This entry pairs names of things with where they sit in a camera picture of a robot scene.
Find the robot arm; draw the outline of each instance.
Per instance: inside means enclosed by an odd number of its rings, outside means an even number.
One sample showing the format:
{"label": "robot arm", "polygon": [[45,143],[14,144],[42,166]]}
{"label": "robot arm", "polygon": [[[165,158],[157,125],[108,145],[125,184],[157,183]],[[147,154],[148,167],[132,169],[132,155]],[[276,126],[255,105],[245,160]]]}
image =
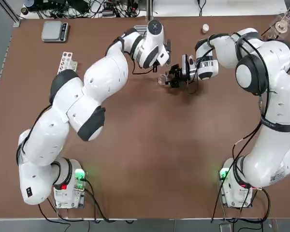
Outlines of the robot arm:
{"label": "robot arm", "polygon": [[261,95],[268,87],[270,90],[267,113],[265,117],[261,113],[260,134],[251,153],[239,157],[230,171],[233,159],[228,159],[220,172],[224,175],[229,171],[222,188],[224,202],[229,207],[242,207],[248,195],[247,206],[251,187],[262,188],[290,174],[290,75],[287,73],[290,70],[290,43],[264,42],[254,29],[245,29],[231,36],[213,35],[196,45],[199,80],[218,73],[218,65],[209,52],[212,49],[216,50],[221,65],[235,68],[236,81],[245,91]]}
{"label": "robot arm", "polygon": [[56,206],[78,207],[81,191],[75,176],[81,165],[73,159],[58,158],[69,133],[69,125],[83,141],[95,139],[104,126],[102,102],[120,91],[128,79],[130,54],[141,68],[154,63],[163,66],[169,59],[164,46],[162,24],[152,20],[144,39],[135,29],[126,31],[107,49],[106,56],[85,73],[84,83],[72,70],[60,72],[50,90],[51,107],[36,121],[31,130],[23,132],[18,141],[17,164],[20,188],[28,204],[39,204],[54,186]]}

